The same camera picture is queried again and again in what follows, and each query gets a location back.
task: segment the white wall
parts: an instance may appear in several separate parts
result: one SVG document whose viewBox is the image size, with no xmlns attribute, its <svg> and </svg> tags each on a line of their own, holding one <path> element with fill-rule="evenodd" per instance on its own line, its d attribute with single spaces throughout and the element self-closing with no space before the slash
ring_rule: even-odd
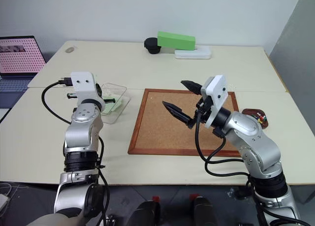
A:
<svg viewBox="0 0 315 226">
<path fill-rule="evenodd" d="M 33 34 L 45 53 L 70 39 L 143 41 L 162 30 L 270 53 L 297 1 L 0 0 L 0 36 Z"/>
</svg>

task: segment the cork surface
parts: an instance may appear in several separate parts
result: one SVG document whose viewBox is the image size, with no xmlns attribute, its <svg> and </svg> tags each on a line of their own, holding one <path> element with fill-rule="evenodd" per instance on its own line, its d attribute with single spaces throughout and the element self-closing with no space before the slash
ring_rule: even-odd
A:
<svg viewBox="0 0 315 226">
<path fill-rule="evenodd" d="M 174 118 L 162 101 L 172 103 L 189 116 L 194 116 L 195 105 L 201 96 L 189 91 L 146 89 L 130 142 L 129 154 L 189 155 L 197 156 L 194 130 Z M 229 92 L 224 107 L 238 111 L 234 93 Z M 212 128 L 200 125 L 199 143 L 204 155 L 220 146 L 222 140 L 212 134 Z M 228 141 L 216 156 L 239 157 L 238 151 Z"/>
</svg>

